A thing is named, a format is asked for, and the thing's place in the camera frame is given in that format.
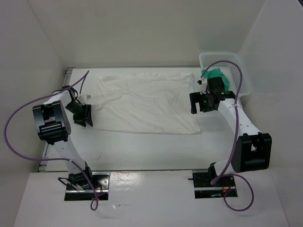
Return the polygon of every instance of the white wall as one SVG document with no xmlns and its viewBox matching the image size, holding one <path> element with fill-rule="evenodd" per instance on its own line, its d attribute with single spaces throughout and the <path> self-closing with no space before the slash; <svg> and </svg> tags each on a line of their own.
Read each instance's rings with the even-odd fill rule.
<svg viewBox="0 0 303 227">
<path fill-rule="evenodd" d="M 67 67 L 199 65 L 238 52 L 264 0 L 28 0 Z"/>
<path fill-rule="evenodd" d="M 303 226 L 303 7 L 266 0 L 240 50 L 254 93 L 245 111 L 273 138 L 271 171 L 290 226 Z"/>
<path fill-rule="evenodd" d="M 64 68 L 25 0 L 3 0 L 0 7 L 0 128 L 17 107 L 62 85 Z M 22 154 L 41 155 L 31 107 L 9 126 L 9 140 Z M 37 163 L 14 154 L 0 137 L 1 226 L 13 226 L 30 172 Z"/>
</svg>

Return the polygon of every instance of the wire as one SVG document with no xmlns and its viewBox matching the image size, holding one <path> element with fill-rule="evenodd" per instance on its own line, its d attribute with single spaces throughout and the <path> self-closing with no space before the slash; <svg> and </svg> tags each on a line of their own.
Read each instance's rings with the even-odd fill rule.
<svg viewBox="0 0 303 227">
<path fill-rule="evenodd" d="M 86 79 L 86 77 L 83 79 L 83 81 L 81 83 L 80 92 L 79 92 L 80 95 L 81 95 L 81 92 L 82 92 L 82 88 L 83 88 L 83 84 L 84 84 L 85 79 Z"/>
<path fill-rule="evenodd" d="M 73 160 L 70 160 L 68 158 L 33 158 L 33 157 L 27 157 L 27 156 L 24 156 L 20 153 L 18 153 L 12 146 L 11 144 L 9 143 L 9 140 L 8 140 L 8 136 L 7 136 L 7 129 L 8 129 L 8 125 L 9 125 L 9 122 L 11 121 L 11 119 L 14 117 L 14 115 L 19 112 L 21 109 L 23 109 L 24 107 L 34 103 L 34 102 L 37 102 L 37 101 L 40 101 L 42 99 L 45 99 L 45 98 L 50 98 L 52 96 L 55 96 L 57 94 L 60 94 L 64 91 L 67 91 L 68 89 L 70 89 L 71 87 L 74 87 L 75 85 L 77 85 L 78 83 L 80 83 L 82 80 L 85 80 L 85 78 L 87 77 L 89 73 L 89 70 L 85 73 L 85 75 L 79 79 L 76 83 L 74 83 L 73 85 L 59 91 L 59 92 L 56 92 L 54 94 L 51 94 L 51 95 L 47 95 L 47 96 L 43 96 L 41 98 L 37 98 L 37 99 L 34 99 L 28 103 L 25 103 L 23 104 L 22 106 L 20 106 L 19 108 L 17 108 L 7 119 L 7 121 L 5 122 L 5 125 L 4 125 L 4 129 L 3 129 L 3 137 L 4 137 L 4 141 L 6 143 L 6 145 L 8 146 L 8 148 L 17 156 L 23 158 L 23 159 L 26 159 L 26 160 L 30 160 L 30 161 L 37 161 L 37 162 L 41 162 L 41 161 L 57 161 L 57 160 L 63 160 L 63 161 L 68 161 L 68 162 L 71 162 L 73 163 L 80 171 L 81 173 L 83 174 L 83 176 L 85 177 L 85 179 L 87 180 L 87 182 L 89 183 L 90 187 L 92 188 L 93 192 L 94 192 L 94 195 L 95 195 L 95 199 L 91 202 L 90 204 L 90 208 L 91 210 L 97 210 L 98 208 L 98 194 L 96 193 L 96 190 L 94 189 L 94 186 L 93 184 L 91 183 L 91 181 L 89 180 L 89 177 L 86 175 L 86 173 L 82 170 L 82 168 L 76 163 L 74 162 Z"/>
<path fill-rule="evenodd" d="M 65 183 L 62 179 L 64 179 L 64 180 L 67 180 L 68 181 L 68 179 L 67 178 L 64 178 L 64 177 L 58 177 L 58 181 L 60 181 L 62 184 L 64 184 L 66 187 L 71 187 L 72 189 L 74 189 L 74 190 L 78 190 L 78 189 L 76 189 L 74 186 L 72 186 L 71 184 L 67 184 L 67 183 Z"/>
<path fill-rule="evenodd" d="M 225 202 L 226 206 L 227 206 L 228 208 L 232 209 L 233 211 L 246 211 L 246 210 L 248 210 L 248 209 L 252 206 L 252 204 L 253 204 L 253 202 L 254 202 L 254 199 L 255 199 L 254 191 L 253 191 L 253 189 L 252 189 L 250 183 L 249 183 L 243 176 L 238 175 L 238 174 L 225 174 L 224 176 L 237 176 L 237 177 L 239 177 L 239 178 L 242 178 L 242 179 L 247 183 L 247 185 L 248 185 L 248 187 L 250 188 L 250 191 L 251 191 L 251 201 L 250 201 L 250 204 L 249 204 L 247 207 L 243 208 L 243 209 L 235 209 L 235 208 L 231 207 L 231 206 L 227 203 L 227 201 L 226 201 L 226 196 L 228 195 L 228 193 L 230 193 L 230 192 L 232 192 L 232 191 L 235 191 L 235 189 L 230 189 L 230 190 L 228 190 L 228 191 L 224 194 L 224 196 L 223 196 L 223 199 L 224 199 L 224 202 Z"/>
<path fill-rule="evenodd" d="M 230 64 L 234 65 L 238 69 L 238 71 L 240 73 L 240 82 L 239 82 L 239 87 L 237 89 L 236 96 L 235 96 L 235 102 L 234 102 L 234 108 L 235 108 L 235 112 L 236 112 L 236 130 L 235 130 L 235 136 L 234 136 L 234 139 L 233 139 L 232 151 L 231 151 L 229 159 L 228 159 L 228 161 L 226 163 L 226 166 L 224 167 L 224 169 L 222 170 L 222 172 L 210 182 L 211 185 L 215 185 L 222 177 L 231 176 L 229 174 L 224 175 L 224 173 L 226 172 L 228 166 L 232 162 L 232 157 L 233 157 L 233 155 L 235 153 L 237 139 L 238 139 L 238 132 L 239 132 L 239 113 L 238 113 L 238 107 L 237 107 L 237 100 L 238 100 L 238 96 L 239 96 L 240 89 L 241 89 L 241 86 L 242 86 L 242 81 L 243 81 L 243 74 L 242 74 L 242 71 L 241 71 L 240 67 L 236 63 L 234 63 L 232 61 L 225 61 L 225 60 L 215 61 L 214 63 L 210 64 L 206 68 L 206 70 L 202 73 L 202 75 L 201 75 L 200 78 L 202 78 L 204 76 L 204 74 L 209 70 L 210 67 L 214 66 L 215 64 L 221 63 L 221 62 L 230 63 Z M 237 209 L 234 209 L 234 208 L 232 208 L 231 206 L 229 206 L 227 204 L 225 197 L 224 197 L 224 202 L 227 205 L 227 207 L 229 207 L 230 209 L 232 209 L 234 211 L 245 211 L 245 210 L 249 209 L 252 206 L 252 204 L 253 204 L 253 201 L 254 201 L 254 192 L 253 192 L 253 189 L 252 189 L 250 183 L 243 176 L 240 176 L 238 174 L 236 174 L 235 176 L 238 176 L 238 177 L 242 178 L 248 184 L 248 186 L 249 186 L 249 188 L 251 190 L 251 195 L 252 195 L 251 203 L 246 208 L 237 210 Z"/>
</svg>

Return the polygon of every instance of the black bracket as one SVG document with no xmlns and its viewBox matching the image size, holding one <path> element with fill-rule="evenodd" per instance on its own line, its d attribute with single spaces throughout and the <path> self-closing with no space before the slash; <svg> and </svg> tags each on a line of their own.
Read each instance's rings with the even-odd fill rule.
<svg viewBox="0 0 303 227">
<path fill-rule="evenodd" d="M 71 133 L 71 126 L 64 111 L 61 101 L 47 105 L 33 107 L 38 136 L 48 144 L 58 141 L 67 141 Z"/>
<path fill-rule="evenodd" d="M 232 157 L 232 168 L 235 172 L 247 172 L 269 167 L 272 139 L 268 133 L 239 136 L 235 153 Z"/>
</svg>

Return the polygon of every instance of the white floor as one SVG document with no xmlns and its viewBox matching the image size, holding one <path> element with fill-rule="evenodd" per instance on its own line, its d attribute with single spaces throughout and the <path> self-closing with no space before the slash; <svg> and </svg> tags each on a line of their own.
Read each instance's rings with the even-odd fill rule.
<svg viewBox="0 0 303 227">
<path fill-rule="evenodd" d="M 83 92 L 97 92 L 96 78 L 104 75 L 142 72 L 187 72 L 195 76 L 200 68 L 100 68 L 74 69 L 66 84 L 79 80 L 87 70 L 90 73 Z M 72 114 L 67 115 L 72 122 Z M 92 170 L 163 170 L 208 168 L 210 163 L 226 159 L 232 148 L 233 132 L 217 111 L 199 113 L 201 133 L 198 135 L 132 134 L 83 128 L 71 123 L 71 139 L 79 154 Z M 47 149 L 48 157 L 58 157 L 56 151 Z M 46 171 L 65 171 L 63 162 L 48 162 Z"/>
</svg>

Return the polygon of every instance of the black cable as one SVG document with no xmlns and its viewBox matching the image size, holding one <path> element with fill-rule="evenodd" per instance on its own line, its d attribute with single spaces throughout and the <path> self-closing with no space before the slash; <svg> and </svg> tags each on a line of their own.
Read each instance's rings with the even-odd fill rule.
<svg viewBox="0 0 303 227">
<path fill-rule="evenodd" d="M 67 178 L 64 178 L 64 177 L 58 177 L 58 181 L 60 181 L 62 184 L 64 184 L 66 187 L 71 187 L 72 189 L 74 189 L 74 190 L 78 190 L 78 189 L 76 189 L 74 186 L 72 186 L 71 184 L 67 184 L 67 183 L 65 183 L 62 179 L 64 179 L 64 180 L 67 180 L 68 182 L 69 182 L 69 180 L 67 179 Z"/>
</svg>

